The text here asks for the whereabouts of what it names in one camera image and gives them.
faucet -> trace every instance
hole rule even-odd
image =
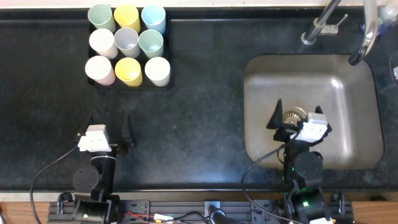
[[[341,0],[332,0],[329,5],[323,10],[319,18],[315,18],[313,24],[310,26],[307,32],[304,32],[301,36],[301,40],[304,44],[312,45],[317,40],[318,35],[336,35],[338,32],[338,26],[343,22],[347,15],[337,23],[337,25],[326,25],[326,20],[330,17],[331,13],[337,8],[337,5]],[[379,25],[377,17],[377,2],[376,0],[363,0],[364,12],[365,12],[365,33],[361,47],[357,53],[353,53],[348,63],[351,65],[357,65],[365,56],[369,53],[371,47],[377,36],[377,28]]]

stainless steel sink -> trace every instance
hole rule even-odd
[[[321,106],[333,131],[312,150],[322,154],[324,168],[366,169],[378,164],[384,140],[373,73],[365,62],[351,66],[348,57],[264,55],[248,63],[244,129],[252,160],[281,145],[272,139],[275,131],[266,129],[280,98],[286,122],[302,119]],[[282,169],[276,155],[260,165]]]

black countertop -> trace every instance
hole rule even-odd
[[[0,190],[28,190],[41,168],[73,147],[73,136],[89,115],[116,138],[126,113],[137,147],[118,156],[115,191],[239,189],[251,164],[244,149],[245,65],[264,54],[354,52],[363,39],[357,26],[363,10],[339,9],[330,23],[346,12],[349,18],[337,36],[307,46],[300,36],[319,9],[169,9],[172,87],[131,91],[87,84],[85,11],[3,11]],[[398,86],[389,66],[397,39],[398,29],[390,30],[366,58],[376,79],[385,158],[373,169],[324,171],[326,189],[398,187]],[[72,190],[72,175],[89,163],[89,155],[74,152],[43,173],[36,188]],[[277,190],[282,174],[256,168],[246,182],[248,188]]]

wall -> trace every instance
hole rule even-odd
[[[377,0],[377,3],[386,5],[390,1]],[[125,3],[135,4],[137,7],[150,4],[161,4],[165,7],[326,6],[329,2],[330,0],[0,0],[0,8],[91,7],[100,3],[113,7]],[[342,0],[340,6],[362,4],[363,0]]]

wooden table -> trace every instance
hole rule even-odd
[[[48,202],[35,203],[42,223],[47,223]],[[29,202],[0,202],[7,224],[33,224],[35,219]],[[355,224],[398,223],[398,202],[353,202]]]

